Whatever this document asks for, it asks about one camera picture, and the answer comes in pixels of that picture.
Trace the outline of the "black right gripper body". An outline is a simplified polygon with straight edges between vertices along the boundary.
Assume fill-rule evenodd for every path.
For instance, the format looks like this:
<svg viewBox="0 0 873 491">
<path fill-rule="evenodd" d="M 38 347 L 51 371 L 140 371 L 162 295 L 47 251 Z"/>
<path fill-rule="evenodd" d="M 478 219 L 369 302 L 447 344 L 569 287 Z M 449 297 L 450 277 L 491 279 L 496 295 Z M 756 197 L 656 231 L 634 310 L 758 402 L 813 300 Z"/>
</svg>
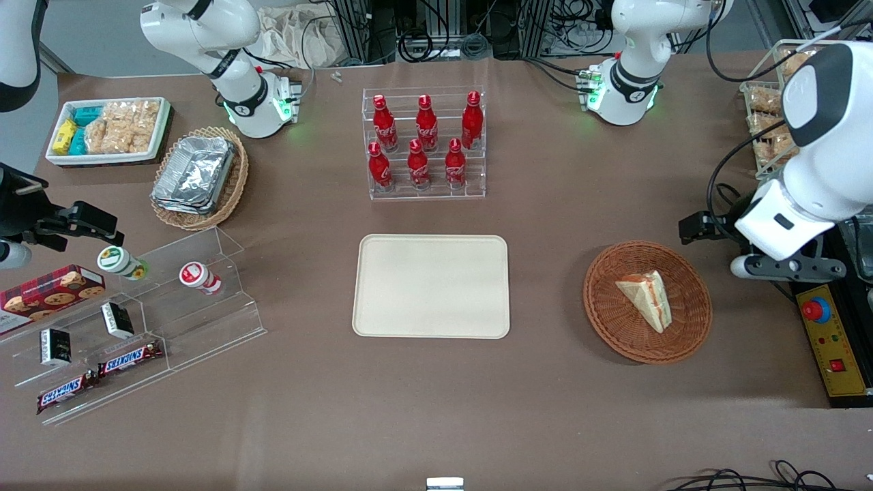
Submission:
<svg viewBox="0 0 873 491">
<path fill-rule="evenodd" d="M 50 215 L 43 183 L 2 164 L 1 236 L 15 237 Z"/>
</svg>

